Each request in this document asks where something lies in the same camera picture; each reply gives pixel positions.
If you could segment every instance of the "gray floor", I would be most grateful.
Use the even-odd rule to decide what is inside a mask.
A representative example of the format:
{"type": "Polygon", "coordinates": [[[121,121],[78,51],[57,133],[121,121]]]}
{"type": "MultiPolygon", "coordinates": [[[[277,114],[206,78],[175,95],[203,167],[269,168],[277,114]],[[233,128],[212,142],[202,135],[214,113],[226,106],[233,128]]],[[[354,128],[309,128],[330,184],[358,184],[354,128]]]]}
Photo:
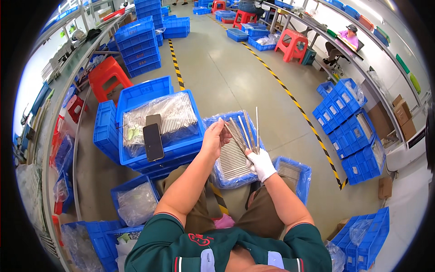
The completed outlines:
{"type": "MultiPolygon", "coordinates": [[[[171,6],[172,14],[191,18],[191,32],[187,38],[173,39],[174,51],[186,89],[194,95],[202,117],[245,109],[255,116],[258,106],[261,138],[271,158],[286,156],[312,168],[311,187],[307,207],[323,238],[344,218],[376,212],[378,179],[340,191],[329,162],[313,131],[299,109],[263,64],[242,44],[229,39],[225,30],[207,15],[193,15],[192,2],[171,6]]],[[[162,68],[131,79],[134,84],[170,75],[175,91],[179,90],[171,52],[167,40],[159,48],[162,68]]],[[[257,52],[276,73],[300,106],[307,113],[323,140],[342,182],[346,175],[328,137],[311,112],[321,102],[316,87],[326,80],[326,73],[311,66],[285,63],[282,52],[257,52]]],[[[92,138],[98,103],[91,94],[89,108],[80,129],[77,161],[79,202],[83,220],[115,220],[110,189],[139,173],[118,166],[99,151],[92,138]]],[[[222,190],[230,215],[238,220],[245,212],[249,186],[222,190]]],[[[207,192],[211,216],[216,206],[213,194],[207,192]]]]}

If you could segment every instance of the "smartphone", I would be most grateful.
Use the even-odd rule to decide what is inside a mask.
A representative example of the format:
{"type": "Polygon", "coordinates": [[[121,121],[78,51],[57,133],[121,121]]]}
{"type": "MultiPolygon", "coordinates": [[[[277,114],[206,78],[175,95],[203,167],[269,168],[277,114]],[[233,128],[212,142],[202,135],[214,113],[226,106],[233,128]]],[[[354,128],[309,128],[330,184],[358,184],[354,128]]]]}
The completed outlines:
{"type": "Polygon", "coordinates": [[[159,126],[160,135],[162,134],[162,117],[160,114],[147,115],[145,126],[149,126],[150,124],[157,124],[159,126]]]}
{"type": "Polygon", "coordinates": [[[157,123],[144,127],[145,153],[149,162],[164,158],[162,140],[160,138],[159,126],[157,123]]]}

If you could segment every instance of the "green shirt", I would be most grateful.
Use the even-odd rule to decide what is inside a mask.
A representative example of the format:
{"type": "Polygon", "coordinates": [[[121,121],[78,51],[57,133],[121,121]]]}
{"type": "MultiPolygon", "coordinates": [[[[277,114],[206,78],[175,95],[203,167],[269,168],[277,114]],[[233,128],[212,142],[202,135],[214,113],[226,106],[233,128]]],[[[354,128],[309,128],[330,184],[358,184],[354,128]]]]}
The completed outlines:
{"type": "Polygon", "coordinates": [[[231,249],[248,249],[256,264],[291,272],[331,271],[331,257],[320,233],[311,224],[293,227],[283,241],[261,238],[240,228],[224,228],[202,235],[185,233],[172,215],[154,215],[125,261],[126,272],[224,272],[231,249]]]}

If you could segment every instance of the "cap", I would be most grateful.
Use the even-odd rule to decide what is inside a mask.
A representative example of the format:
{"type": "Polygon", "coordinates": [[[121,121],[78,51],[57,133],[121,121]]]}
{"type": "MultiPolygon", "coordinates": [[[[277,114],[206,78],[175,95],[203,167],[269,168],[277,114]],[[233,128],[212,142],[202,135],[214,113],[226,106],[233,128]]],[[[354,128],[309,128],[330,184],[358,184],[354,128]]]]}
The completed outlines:
{"type": "Polygon", "coordinates": [[[356,26],[353,25],[353,24],[348,25],[347,29],[349,29],[350,31],[353,31],[353,32],[357,32],[358,31],[358,28],[356,28],[356,26]]]}

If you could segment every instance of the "gloved hand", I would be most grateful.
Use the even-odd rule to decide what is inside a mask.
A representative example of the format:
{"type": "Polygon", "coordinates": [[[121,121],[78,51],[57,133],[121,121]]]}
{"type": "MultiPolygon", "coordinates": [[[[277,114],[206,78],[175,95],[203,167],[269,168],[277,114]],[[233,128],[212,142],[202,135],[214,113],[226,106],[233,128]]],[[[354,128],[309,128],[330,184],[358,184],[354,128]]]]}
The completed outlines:
{"type": "Polygon", "coordinates": [[[268,177],[276,173],[275,167],[272,164],[269,153],[260,148],[260,154],[255,154],[249,149],[246,149],[248,159],[246,159],[246,166],[249,170],[258,175],[258,179],[264,182],[268,177]]]}

